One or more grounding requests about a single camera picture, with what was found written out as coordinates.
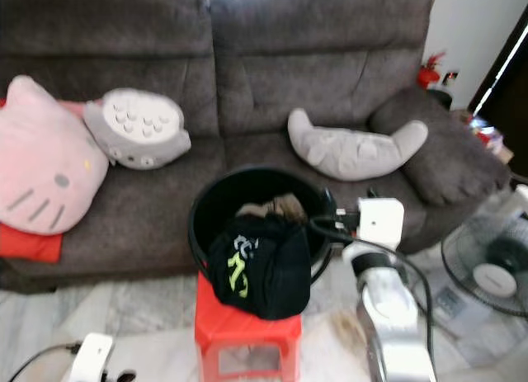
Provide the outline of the grey crescent plush cushion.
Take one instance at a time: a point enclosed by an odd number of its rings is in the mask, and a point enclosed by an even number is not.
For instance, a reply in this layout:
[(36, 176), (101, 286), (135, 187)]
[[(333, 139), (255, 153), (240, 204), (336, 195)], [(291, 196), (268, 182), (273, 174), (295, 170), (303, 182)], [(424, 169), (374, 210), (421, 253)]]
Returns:
[(314, 170), (343, 182), (367, 181), (401, 168), (427, 140), (427, 126), (413, 120), (392, 134), (313, 125), (305, 110), (288, 115), (295, 154)]

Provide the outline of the black plastic bucket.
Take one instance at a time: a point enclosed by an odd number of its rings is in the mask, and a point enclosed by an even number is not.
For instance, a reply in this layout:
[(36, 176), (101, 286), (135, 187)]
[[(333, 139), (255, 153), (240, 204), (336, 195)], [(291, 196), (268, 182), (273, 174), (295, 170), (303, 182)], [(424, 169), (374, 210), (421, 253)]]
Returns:
[(205, 186), (193, 201), (187, 221), (188, 243), (197, 271), (207, 272), (209, 246), (242, 205), (263, 204), (285, 194), (295, 195), (309, 217), (329, 216), (337, 208), (329, 189), (282, 168), (239, 168)]

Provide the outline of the red fire extinguisher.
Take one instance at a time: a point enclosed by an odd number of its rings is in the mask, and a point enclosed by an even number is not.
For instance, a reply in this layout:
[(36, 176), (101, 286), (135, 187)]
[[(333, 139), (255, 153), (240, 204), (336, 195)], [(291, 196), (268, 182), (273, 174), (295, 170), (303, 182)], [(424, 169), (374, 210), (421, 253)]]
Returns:
[(420, 65), (417, 75), (417, 85), (422, 89), (428, 89), (432, 84), (441, 80), (441, 73), (438, 72), (438, 66), (441, 64), (442, 58), (446, 55), (445, 51), (438, 51), (436, 54), (431, 54), (425, 62)]

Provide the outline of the grey round creature cushion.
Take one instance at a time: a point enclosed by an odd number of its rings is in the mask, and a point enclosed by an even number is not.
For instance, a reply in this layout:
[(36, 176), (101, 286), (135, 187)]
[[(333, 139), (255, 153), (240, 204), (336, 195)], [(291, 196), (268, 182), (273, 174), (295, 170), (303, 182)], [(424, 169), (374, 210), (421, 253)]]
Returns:
[(160, 168), (192, 148), (181, 107), (153, 92), (112, 89), (84, 104), (82, 118), (98, 148), (122, 167)]

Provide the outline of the dark brown fabric sofa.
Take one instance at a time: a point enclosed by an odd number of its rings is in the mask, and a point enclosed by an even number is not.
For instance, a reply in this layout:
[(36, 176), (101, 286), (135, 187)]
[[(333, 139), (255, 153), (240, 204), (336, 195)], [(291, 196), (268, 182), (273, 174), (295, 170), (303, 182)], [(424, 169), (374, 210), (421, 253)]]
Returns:
[[(184, 111), (192, 147), (156, 170), (110, 168), (57, 262), (3, 260), (1, 287), (42, 293), (108, 280), (196, 274), (197, 197), (223, 176), (270, 167), (317, 200), (354, 207), (374, 190), (406, 209), (399, 250), (439, 243), (509, 168), (416, 84), (433, 0), (0, 0), (0, 79), (36, 80), (64, 101), (114, 88), (162, 94)], [(427, 140), (396, 172), (324, 176), (295, 155), (287, 119)]]

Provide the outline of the white grey floor fan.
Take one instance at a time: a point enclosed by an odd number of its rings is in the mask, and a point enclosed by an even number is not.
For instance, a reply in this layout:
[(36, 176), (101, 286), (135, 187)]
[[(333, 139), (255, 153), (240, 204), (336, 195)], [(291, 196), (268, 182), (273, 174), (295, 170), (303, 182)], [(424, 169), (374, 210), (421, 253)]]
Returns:
[(442, 242), (441, 260), (472, 299), (528, 319), (528, 185), (489, 198)]

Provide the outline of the red plastic stool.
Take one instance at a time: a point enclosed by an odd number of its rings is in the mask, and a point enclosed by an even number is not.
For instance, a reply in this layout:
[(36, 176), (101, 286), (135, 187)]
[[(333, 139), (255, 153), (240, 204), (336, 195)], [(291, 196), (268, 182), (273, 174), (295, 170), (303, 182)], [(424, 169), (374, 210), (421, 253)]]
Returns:
[[(200, 382), (225, 382), (243, 377), (297, 382), (302, 332), (301, 315), (268, 321), (221, 304), (204, 274), (197, 274), (195, 341), (200, 355)], [(279, 366), (275, 370), (223, 374), (221, 351), (235, 346), (274, 347), (279, 352)]]

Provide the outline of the brown garment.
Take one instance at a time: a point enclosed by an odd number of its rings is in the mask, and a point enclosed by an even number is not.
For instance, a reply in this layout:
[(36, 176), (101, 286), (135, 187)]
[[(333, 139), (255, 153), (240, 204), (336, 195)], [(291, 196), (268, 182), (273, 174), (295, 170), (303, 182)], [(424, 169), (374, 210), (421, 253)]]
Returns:
[(261, 217), (261, 219), (274, 215), (296, 224), (307, 224), (309, 219), (301, 201), (293, 193), (279, 195), (261, 204), (248, 202), (235, 212), (235, 216), (244, 215)]

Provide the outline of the black garment with green print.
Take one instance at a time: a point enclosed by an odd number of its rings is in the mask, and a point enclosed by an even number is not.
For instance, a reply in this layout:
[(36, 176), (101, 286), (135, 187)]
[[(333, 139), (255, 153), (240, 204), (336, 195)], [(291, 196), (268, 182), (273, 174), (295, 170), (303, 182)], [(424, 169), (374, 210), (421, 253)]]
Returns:
[(261, 319), (307, 307), (312, 258), (305, 227), (276, 214), (237, 215), (212, 240), (206, 277), (216, 299)]

